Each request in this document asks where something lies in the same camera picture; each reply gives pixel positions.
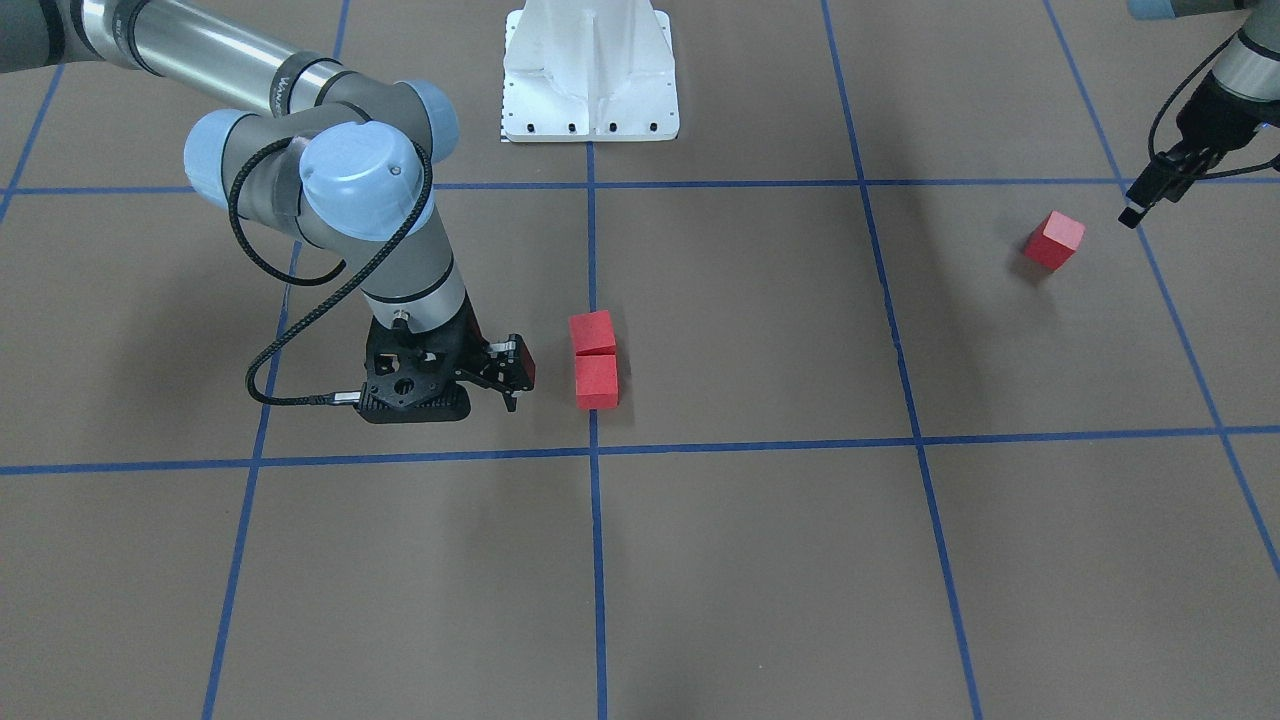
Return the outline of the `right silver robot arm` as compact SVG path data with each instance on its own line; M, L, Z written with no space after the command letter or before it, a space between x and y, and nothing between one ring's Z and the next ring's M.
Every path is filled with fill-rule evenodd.
M435 164L458 142L451 100L387 83L189 1L5 1L3 70L105 61L223 101L189 131L192 190L241 251L293 287L334 292L250 363L265 406L349 406L372 424L458 421L467 386L508 411L535 386L518 334L485 338L436 206ZM371 311L355 391L275 396L261 370L352 293Z

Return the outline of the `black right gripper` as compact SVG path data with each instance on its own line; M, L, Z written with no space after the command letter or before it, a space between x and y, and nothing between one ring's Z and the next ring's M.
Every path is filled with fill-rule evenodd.
M366 386L376 397L436 397L461 375L483 366L507 413L515 413L520 396L535 388L536 364L524 337L488 345L472 310L460 310L443 325L420 333L410 331L403 319L390 328L370 322Z

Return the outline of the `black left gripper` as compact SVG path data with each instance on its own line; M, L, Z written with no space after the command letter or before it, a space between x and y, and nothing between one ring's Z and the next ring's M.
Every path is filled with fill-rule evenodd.
M1161 201L1178 201L1198 179L1225 178L1260 172L1265 167L1213 172L1230 152L1244 149L1261 126L1274 123L1274 102L1238 96L1215 78L1201 81L1190 100L1175 118L1180 140L1171 149L1155 149L1157 128L1172 100L1157 111L1149 128L1149 168L1125 192L1125 206L1117 220L1135 229Z

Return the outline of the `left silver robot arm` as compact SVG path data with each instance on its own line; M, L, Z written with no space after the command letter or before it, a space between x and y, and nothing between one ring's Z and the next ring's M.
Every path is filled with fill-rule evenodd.
M1247 12L1164 101L1147 135L1148 163L1125 192L1119 222L1135 229L1158 202L1179 202L1197 182L1276 170L1277 159L1220 169L1265 126L1277 126L1279 6L1275 1L1129 1L1138 20Z

